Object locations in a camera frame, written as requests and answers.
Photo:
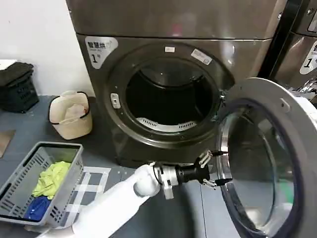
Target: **laundry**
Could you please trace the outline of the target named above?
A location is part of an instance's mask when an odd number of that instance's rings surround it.
[[[69,167],[70,163],[64,161],[50,165],[46,171],[41,172],[38,183],[32,191],[32,195],[34,197],[44,195],[47,196],[49,200],[52,200],[64,180]]]
[[[24,218],[34,221],[40,221],[51,201],[45,196],[36,197],[28,207],[28,210],[24,214]]]

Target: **sticker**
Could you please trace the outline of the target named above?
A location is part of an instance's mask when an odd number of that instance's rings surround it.
[[[305,61],[303,62],[302,67],[299,72],[301,74],[308,74],[317,68],[317,41],[313,44],[311,50],[306,56]]]
[[[174,53],[175,47],[165,46],[165,52]]]
[[[210,62],[212,61],[212,58],[204,54],[203,52],[194,49],[193,52],[191,53],[191,56],[194,57],[195,59],[199,60],[200,62],[204,63],[205,65],[209,65]]]
[[[87,36],[85,39],[91,65],[100,69],[105,59],[118,47],[114,37]]]

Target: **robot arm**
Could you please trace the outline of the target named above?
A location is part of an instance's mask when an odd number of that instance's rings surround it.
[[[129,221],[161,187],[166,199],[171,199],[172,187],[190,180],[196,179],[213,188],[224,185],[230,179],[210,181],[209,168],[206,166],[212,156],[224,153],[206,151],[190,166],[142,165],[127,180],[116,184],[83,208],[72,227],[49,230],[38,238],[107,238]]]

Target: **open washer door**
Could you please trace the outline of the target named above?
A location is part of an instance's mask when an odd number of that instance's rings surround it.
[[[261,78],[234,85],[219,111],[217,158],[231,219],[243,238],[315,237],[317,115],[305,98]]]

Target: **yellow towel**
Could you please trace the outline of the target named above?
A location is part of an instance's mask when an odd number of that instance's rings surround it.
[[[69,167],[70,163],[64,161],[50,165],[46,171],[40,173],[38,184],[32,191],[32,195],[34,197],[44,195],[49,200],[52,200],[64,180]]]

